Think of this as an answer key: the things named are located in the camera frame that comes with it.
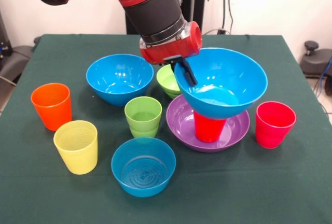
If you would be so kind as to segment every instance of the bowl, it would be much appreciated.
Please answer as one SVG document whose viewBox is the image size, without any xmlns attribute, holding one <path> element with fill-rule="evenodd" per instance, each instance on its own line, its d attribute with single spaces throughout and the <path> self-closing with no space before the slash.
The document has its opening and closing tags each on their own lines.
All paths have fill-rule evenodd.
<svg viewBox="0 0 332 224">
<path fill-rule="evenodd" d="M 175 75 L 172 71 L 171 65 L 162 67 L 157 72 L 157 82 L 163 88 L 165 93 L 174 99 L 181 94 L 180 88 L 175 79 Z"/>
<path fill-rule="evenodd" d="M 123 143 L 111 160 L 112 173 L 122 189 L 140 198 L 163 191 L 175 167 L 171 147 L 154 137 L 138 137 Z"/>
<path fill-rule="evenodd" d="M 203 48 L 186 58 L 198 84 L 191 87 L 179 64 L 175 77 L 188 104 L 211 119 L 240 114 L 261 98 L 268 86 L 263 68 L 250 57 L 223 48 Z"/>
<path fill-rule="evenodd" d="M 116 106 L 145 94 L 154 76 L 151 64 L 131 54 L 103 57 L 90 65 L 88 84 L 103 100 Z"/>
</svg>

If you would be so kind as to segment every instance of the plastic cup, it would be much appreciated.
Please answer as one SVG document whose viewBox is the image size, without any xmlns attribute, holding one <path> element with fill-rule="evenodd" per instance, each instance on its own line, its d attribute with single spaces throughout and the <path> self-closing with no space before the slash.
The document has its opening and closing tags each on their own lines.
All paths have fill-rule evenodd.
<svg viewBox="0 0 332 224">
<path fill-rule="evenodd" d="M 130 132 L 134 137 L 155 137 L 161 118 L 162 106 L 152 97 L 132 99 L 124 107 Z"/>
<path fill-rule="evenodd" d="M 205 143 L 216 142 L 225 126 L 226 119 L 209 119 L 193 111 L 196 137 Z"/>
<path fill-rule="evenodd" d="M 256 110 L 256 139 L 263 148 L 275 149 L 285 139 L 296 122 L 295 112 L 276 101 L 261 103 Z"/>
<path fill-rule="evenodd" d="M 97 165 L 98 132 L 92 123 L 83 120 L 66 123 L 56 131 L 53 141 L 73 174 L 87 174 Z"/>
<path fill-rule="evenodd" d="M 72 120 L 70 90 L 64 84 L 49 83 L 38 87 L 31 94 L 31 102 L 51 131 Z"/>
</svg>

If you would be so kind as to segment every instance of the white wall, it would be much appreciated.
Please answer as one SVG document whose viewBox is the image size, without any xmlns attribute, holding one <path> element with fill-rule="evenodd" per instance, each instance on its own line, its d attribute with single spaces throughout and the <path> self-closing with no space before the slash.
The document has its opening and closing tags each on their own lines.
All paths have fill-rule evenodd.
<svg viewBox="0 0 332 224">
<path fill-rule="evenodd" d="M 206 3 L 203 32 L 222 26 L 222 0 Z M 308 39 L 332 48 L 332 0 L 231 0 L 233 34 L 280 34 L 298 60 Z M 230 18 L 227 15 L 226 28 Z"/>
<path fill-rule="evenodd" d="M 32 45 L 45 33 L 125 34 L 125 12 L 117 0 L 71 0 L 49 6 L 40 0 L 0 0 L 12 45 Z"/>
<path fill-rule="evenodd" d="M 308 39 L 332 48 L 332 0 L 231 0 L 231 7 L 233 34 L 281 34 L 297 59 Z M 126 32 L 117 0 L 72 0 L 57 7 L 40 0 L 0 0 L 0 11 L 14 46 L 31 45 L 44 33 Z M 222 0 L 206 2 L 202 31 L 221 27 L 222 15 Z"/>
</svg>

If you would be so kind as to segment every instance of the red cup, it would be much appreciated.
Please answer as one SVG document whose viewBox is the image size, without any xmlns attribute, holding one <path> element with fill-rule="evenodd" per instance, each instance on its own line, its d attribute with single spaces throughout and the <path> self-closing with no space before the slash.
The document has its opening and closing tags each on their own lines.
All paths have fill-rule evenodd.
<svg viewBox="0 0 332 224">
<path fill-rule="evenodd" d="M 226 123 L 226 119 L 209 119 L 195 110 L 193 111 L 193 119 L 195 122 L 195 135 L 200 141 L 205 143 L 216 142 Z"/>
<path fill-rule="evenodd" d="M 276 101 L 261 103 L 256 110 L 256 139 L 266 149 L 277 148 L 296 122 L 295 112 Z"/>
<path fill-rule="evenodd" d="M 31 102 L 45 127 L 51 131 L 72 120 L 70 90 L 64 84 L 40 86 L 31 94 Z"/>
</svg>

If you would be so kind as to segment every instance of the green cup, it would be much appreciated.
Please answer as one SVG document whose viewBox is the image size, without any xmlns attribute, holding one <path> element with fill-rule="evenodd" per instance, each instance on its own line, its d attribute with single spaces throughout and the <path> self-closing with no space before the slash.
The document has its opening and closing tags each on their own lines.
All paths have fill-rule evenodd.
<svg viewBox="0 0 332 224">
<path fill-rule="evenodd" d="M 163 88 L 165 93 L 172 99 L 181 94 L 180 88 L 178 87 L 175 75 L 172 71 L 170 64 L 158 70 L 157 82 Z"/>
<path fill-rule="evenodd" d="M 124 107 L 130 132 L 134 137 L 155 137 L 161 118 L 162 106 L 152 97 L 132 99 Z"/>
</svg>

